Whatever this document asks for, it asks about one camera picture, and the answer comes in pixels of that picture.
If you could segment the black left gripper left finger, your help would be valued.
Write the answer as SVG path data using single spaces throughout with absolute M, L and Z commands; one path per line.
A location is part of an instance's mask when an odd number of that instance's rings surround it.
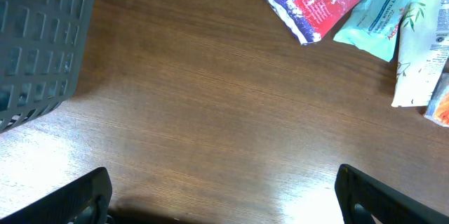
M 106 223 L 112 183 L 99 167 L 1 219 L 1 224 Z

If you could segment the orange Kleenex tissue pack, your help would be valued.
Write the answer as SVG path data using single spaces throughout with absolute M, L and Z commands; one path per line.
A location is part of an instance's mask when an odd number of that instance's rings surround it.
M 448 73 L 441 75 L 424 117 L 439 126 L 448 127 Z

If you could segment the white tube gold cap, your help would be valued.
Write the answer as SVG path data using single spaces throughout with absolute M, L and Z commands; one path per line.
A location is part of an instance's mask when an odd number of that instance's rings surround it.
M 448 0 L 413 0 L 400 28 L 392 107 L 429 104 L 448 59 Z

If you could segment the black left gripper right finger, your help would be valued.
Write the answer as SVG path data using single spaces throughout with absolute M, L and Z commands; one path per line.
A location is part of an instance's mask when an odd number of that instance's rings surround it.
M 446 224 L 448 217 L 366 173 L 342 164 L 335 193 L 345 223 Z

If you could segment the mint green wipes pack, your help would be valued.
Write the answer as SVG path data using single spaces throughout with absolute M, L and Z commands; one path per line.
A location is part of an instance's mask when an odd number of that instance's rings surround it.
M 396 35 L 402 17 L 414 0 L 362 0 L 334 36 L 389 62 L 394 57 Z

